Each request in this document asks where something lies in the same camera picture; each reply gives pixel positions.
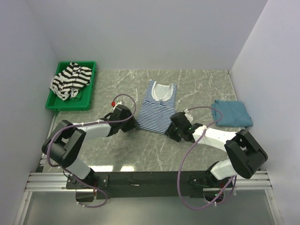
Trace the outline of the blue white striped tank top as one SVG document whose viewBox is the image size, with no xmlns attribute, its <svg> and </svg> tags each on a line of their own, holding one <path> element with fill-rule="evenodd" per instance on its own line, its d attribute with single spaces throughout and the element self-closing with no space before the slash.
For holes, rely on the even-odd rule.
<svg viewBox="0 0 300 225">
<path fill-rule="evenodd" d="M 177 84 L 162 85 L 150 80 L 138 113 L 138 128 L 165 134 L 171 124 L 170 117 L 176 113 Z"/>
</svg>

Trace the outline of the black white striped tank top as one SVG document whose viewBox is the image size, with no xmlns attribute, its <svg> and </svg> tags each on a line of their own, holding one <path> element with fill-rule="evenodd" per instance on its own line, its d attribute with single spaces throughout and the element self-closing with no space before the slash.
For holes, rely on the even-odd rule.
<svg viewBox="0 0 300 225">
<path fill-rule="evenodd" d="M 71 62 L 53 77 L 49 88 L 62 101 L 79 101 L 82 90 L 90 85 L 91 78 L 92 69 Z"/>
</svg>

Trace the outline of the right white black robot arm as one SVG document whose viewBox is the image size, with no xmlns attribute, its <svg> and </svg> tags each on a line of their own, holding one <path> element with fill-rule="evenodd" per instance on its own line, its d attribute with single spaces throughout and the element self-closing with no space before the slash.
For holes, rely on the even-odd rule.
<svg viewBox="0 0 300 225">
<path fill-rule="evenodd" d="M 166 134 L 172 140 L 204 144 L 227 153 L 228 159 L 213 163 L 205 172 L 205 181 L 211 187 L 236 175 L 250 179 L 268 160 L 267 153 L 245 129 L 229 132 L 199 123 L 191 124 L 185 112 L 177 112 L 170 119 Z"/>
</svg>

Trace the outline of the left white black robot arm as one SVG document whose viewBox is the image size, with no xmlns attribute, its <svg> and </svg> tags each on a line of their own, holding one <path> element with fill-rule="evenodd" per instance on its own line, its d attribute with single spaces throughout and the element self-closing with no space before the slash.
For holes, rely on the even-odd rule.
<svg viewBox="0 0 300 225">
<path fill-rule="evenodd" d="M 119 104 L 113 112 L 87 126 L 62 120 L 44 142 L 42 152 L 74 174 L 82 188 L 89 188 L 97 185 L 97 178 L 94 170 L 78 158 L 84 140 L 110 137 L 119 130 L 125 133 L 136 127 L 138 122 L 131 110 Z"/>
</svg>

